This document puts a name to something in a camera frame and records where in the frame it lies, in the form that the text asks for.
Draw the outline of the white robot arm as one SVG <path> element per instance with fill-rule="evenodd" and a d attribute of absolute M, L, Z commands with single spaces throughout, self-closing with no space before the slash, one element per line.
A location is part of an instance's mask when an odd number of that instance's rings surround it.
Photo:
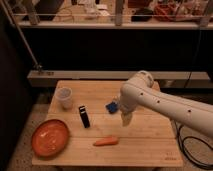
<path fill-rule="evenodd" d="M 119 109 L 123 124 L 131 122 L 137 106 L 144 106 L 213 138 L 213 105 L 169 95 L 152 88 L 154 79 L 139 71 L 120 88 Z"/>

